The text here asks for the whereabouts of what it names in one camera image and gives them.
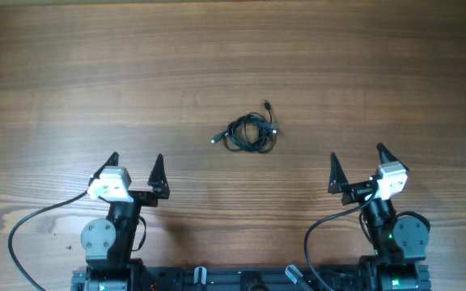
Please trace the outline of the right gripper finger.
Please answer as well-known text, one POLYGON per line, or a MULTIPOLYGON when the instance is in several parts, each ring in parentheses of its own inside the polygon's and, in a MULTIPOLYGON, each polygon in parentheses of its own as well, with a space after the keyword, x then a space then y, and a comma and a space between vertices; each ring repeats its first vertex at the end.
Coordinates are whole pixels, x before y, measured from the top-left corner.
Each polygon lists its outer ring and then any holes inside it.
POLYGON ((408 167, 393 155, 383 143, 378 143, 376 149, 380 159, 380 170, 408 170, 408 167))
POLYGON ((330 162, 331 167, 328 182, 328 192, 331 194, 346 192, 349 186, 349 182, 341 167, 339 159, 334 152, 330 154, 330 162))

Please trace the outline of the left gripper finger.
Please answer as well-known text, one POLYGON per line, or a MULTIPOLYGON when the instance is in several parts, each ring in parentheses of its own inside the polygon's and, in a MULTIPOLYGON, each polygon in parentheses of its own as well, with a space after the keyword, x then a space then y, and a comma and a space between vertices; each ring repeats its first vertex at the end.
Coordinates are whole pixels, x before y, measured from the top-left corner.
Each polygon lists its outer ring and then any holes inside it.
POLYGON ((113 152, 108 160, 94 173, 91 175, 91 180, 98 179, 100 177, 101 172, 107 166, 117 166, 119 163, 119 154, 117 152, 113 152))
POLYGON ((159 154, 156 158, 154 167, 150 173, 147 184, 151 187, 153 194, 159 199, 169 198, 170 188, 168 186, 162 154, 159 154))

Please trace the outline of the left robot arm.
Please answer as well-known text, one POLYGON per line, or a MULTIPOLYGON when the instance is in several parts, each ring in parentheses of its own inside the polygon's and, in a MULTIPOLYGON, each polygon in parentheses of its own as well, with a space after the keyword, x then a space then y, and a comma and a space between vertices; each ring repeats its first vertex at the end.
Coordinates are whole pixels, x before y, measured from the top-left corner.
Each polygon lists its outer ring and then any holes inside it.
POLYGON ((119 164, 119 154, 112 153, 90 178, 87 192, 93 200, 109 203, 104 218, 88 222, 81 233, 87 266, 73 273, 70 288, 79 291, 156 290, 156 279, 141 259, 133 259, 134 238, 138 224, 144 223, 142 207, 156 207, 166 200, 170 189, 161 154, 156 158, 147 185, 150 191, 131 190, 128 170, 119 164))

